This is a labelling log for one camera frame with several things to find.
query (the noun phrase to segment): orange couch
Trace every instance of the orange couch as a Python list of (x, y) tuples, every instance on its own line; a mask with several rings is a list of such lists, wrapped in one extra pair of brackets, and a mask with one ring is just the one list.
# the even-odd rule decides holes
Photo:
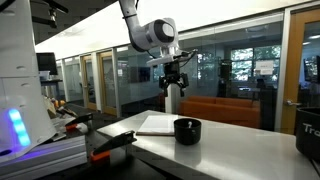
[(180, 114), (251, 128), (260, 127), (259, 102), (251, 100), (190, 96), (181, 102)]

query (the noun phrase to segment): white paper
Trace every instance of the white paper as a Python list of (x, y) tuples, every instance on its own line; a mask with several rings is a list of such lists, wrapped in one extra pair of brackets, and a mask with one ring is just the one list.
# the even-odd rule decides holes
[(273, 61), (257, 61), (256, 70), (273, 69)]
[(119, 75), (119, 76), (122, 76), (122, 75), (123, 75), (122, 69), (118, 69), (118, 75)]
[(174, 125), (173, 122), (178, 119), (178, 115), (157, 115), (157, 116), (148, 116), (147, 119), (143, 122), (139, 133), (150, 133), (150, 134), (174, 134)]
[(261, 69), (260, 70), (261, 75), (272, 75), (273, 74), (273, 69)]

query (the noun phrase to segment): notebook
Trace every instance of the notebook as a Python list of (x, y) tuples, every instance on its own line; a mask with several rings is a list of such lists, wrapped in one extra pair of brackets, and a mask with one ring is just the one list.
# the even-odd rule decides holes
[(136, 135), (174, 136), (173, 122), (177, 119), (178, 115), (148, 116)]

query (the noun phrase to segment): window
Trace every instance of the window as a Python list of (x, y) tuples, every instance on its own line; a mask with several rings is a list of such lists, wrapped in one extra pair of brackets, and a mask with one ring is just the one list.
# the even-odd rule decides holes
[(232, 80), (248, 81), (250, 77), (259, 77), (260, 75), (254, 73), (256, 62), (272, 60), (274, 62), (273, 74), (266, 77), (268, 78), (268, 81), (277, 81), (279, 74), (280, 52), (280, 45), (232, 50)]
[(161, 76), (164, 76), (163, 64), (153, 67), (153, 82), (158, 82)]

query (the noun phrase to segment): white table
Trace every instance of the white table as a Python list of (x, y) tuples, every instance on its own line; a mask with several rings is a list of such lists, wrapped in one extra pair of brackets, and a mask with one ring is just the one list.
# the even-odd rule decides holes
[[(98, 131), (110, 137), (137, 131), (149, 115), (163, 114), (146, 111)], [(136, 136), (131, 153), (182, 179), (320, 179), (311, 162), (296, 150), (294, 136), (201, 122), (202, 137), (196, 145), (181, 145), (174, 137)]]

